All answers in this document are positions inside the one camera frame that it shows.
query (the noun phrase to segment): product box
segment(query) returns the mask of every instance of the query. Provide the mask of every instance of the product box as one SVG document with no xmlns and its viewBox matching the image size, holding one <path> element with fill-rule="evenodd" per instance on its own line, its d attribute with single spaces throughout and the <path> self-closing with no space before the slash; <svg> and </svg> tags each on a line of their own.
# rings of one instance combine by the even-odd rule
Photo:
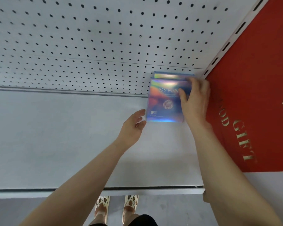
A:
<svg viewBox="0 0 283 226">
<path fill-rule="evenodd" d="M 187 80 L 188 77 L 194 77 L 194 74 L 176 74 L 168 72 L 154 72 L 154 78 L 163 78 L 163 79 L 177 79 L 177 80 Z"/>
<path fill-rule="evenodd" d="M 147 121 L 183 122 L 179 88 L 189 95 L 191 83 L 175 79 L 151 78 Z"/>
</svg>

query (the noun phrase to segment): patterned sandal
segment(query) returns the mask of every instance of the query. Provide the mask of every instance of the patterned sandal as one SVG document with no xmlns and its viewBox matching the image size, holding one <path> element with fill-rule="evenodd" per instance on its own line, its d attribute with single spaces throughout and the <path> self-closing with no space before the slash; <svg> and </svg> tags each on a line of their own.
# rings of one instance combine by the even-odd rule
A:
<svg viewBox="0 0 283 226">
<path fill-rule="evenodd" d="M 123 213 L 122 213 L 122 223 L 125 223 L 125 207 L 130 206 L 134 209 L 133 213 L 135 213 L 137 203 L 139 201 L 139 196 L 138 195 L 126 195 L 125 197 L 125 204 L 123 208 Z"/>
<path fill-rule="evenodd" d="M 104 222 L 105 224 L 107 224 L 107 219 L 108 219 L 108 207 L 109 207 L 109 201 L 110 201 L 110 196 L 99 196 L 96 204 L 95 204 L 95 211 L 96 209 L 103 203 L 104 207 L 106 207 L 106 214 L 104 216 Z"/>
</svg>

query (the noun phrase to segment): gray floor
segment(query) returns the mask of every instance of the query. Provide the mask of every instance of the gray floor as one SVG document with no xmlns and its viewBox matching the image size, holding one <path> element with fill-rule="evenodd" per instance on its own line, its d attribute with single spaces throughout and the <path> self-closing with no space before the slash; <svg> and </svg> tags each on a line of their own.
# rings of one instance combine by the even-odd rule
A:
<svg viewBox="0 0 283 226">
<path fill-rule="evenodd" d="M 0 226 L 18 225 L 44 199 L 0 199 Z M 108 225 L 122 225 L 124 196 L 112 196 L 108 211 Z M 137 214 L 149 214 L 158 225 L 166 226 L 217 226 L 212 209 L 203 202 L 202 195 L 140 196 Z M 94 218 L 94 210 L 84 226 Z"/>
</svg>

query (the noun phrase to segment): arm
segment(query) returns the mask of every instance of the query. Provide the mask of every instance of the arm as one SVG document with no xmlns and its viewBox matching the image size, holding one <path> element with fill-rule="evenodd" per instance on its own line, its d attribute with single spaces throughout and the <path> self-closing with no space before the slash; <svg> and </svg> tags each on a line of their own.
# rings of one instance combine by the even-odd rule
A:
<svg viewBox="0 0 283 226">
<path fill-rule="evenodd" d="M 183 114 L 195 139 L 207 196 L 219 209 L 248 225 L 282 225 L 272 207 L 249 183 L 206 121 L 209 82 L 190 78 L 189 99 L 180 89 Z"/>
<path fill-rule="evenodd" d="M 146 121 L 142 109 L 124 122 L 117 139 L 62 184 L 20 224 L 21 226 L 83 225 L 121 156 L 140 138 Z"/>
</svg>

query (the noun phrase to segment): right hand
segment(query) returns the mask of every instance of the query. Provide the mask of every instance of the right hand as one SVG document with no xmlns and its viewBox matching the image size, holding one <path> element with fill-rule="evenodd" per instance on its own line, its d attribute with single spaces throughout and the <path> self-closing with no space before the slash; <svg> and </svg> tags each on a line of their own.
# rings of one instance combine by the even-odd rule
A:
<svg viewBox="0 0 283 226">
<path fill-rule="evenodd" d="M 189 99 L 187 100 L 187 95 L 182 89 L 179 89 L 179 95 L 183 115 L 193 132 L 200 127 L 210 126 L 205 117 L 211 89 L 207 80 L 193 77 L 190 77 L 189 80 L 192 82 Z"/>
</svg>

